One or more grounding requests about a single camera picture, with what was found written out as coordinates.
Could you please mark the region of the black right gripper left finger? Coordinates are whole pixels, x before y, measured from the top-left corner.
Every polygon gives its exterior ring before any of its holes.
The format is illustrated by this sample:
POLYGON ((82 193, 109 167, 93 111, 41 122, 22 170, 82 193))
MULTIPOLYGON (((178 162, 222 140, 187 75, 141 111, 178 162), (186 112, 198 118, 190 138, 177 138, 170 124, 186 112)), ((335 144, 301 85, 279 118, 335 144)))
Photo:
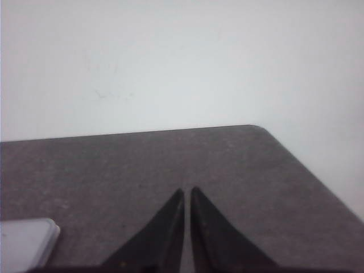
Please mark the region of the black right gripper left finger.
POLYGON ((110 272, 179 272, 183 243, 184 192, 178 189, 102 267, 110 272))

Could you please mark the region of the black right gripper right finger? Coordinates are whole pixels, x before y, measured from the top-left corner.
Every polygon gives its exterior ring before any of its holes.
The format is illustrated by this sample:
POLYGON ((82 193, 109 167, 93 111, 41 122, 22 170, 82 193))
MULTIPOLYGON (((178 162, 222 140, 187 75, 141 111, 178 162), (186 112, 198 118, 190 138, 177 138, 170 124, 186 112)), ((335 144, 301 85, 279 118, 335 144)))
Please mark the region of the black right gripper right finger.
POLYGON ((276 270, 279 265, 237 230, 199 187, 191 190, 191 240, 196 272, 276 270))

